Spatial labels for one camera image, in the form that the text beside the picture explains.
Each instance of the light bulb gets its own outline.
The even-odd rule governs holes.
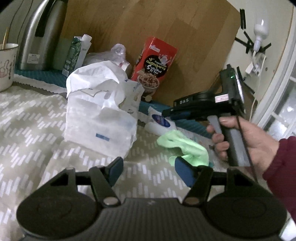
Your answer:
[[[255,14],[254,34],[256,41],[254,44],[254,51],[258,52],[262,41],[269,35],[269,18],[266,8],[259,8]]]

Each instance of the maroon sleeve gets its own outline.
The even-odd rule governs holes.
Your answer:
[[[296,221],[296,137],[280,140],[277,154],[263,178]]]

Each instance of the wooden panel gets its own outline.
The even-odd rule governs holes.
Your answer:
[[[92,36],[91,52],[120,42],[132,64],[149,36],[178,48],[154,95],[171,105],[212,85],[239,26],[239,12],[226,0],[69,0],[62,37]]]

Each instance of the chopstick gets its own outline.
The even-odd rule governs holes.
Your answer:
[[[7,40],[8,40],[8,35],[9,35],[9,28],[7,27],[5,35],[4,35],[4,39],[3,39],[2,50],[5,49],[5,46],[6,46]]]

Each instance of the red snack box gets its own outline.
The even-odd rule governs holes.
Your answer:
[[[132,80],[144,87],[144,96],[153,95],[171,66],[177,49],[155,37],[149,37],[136,65]]]

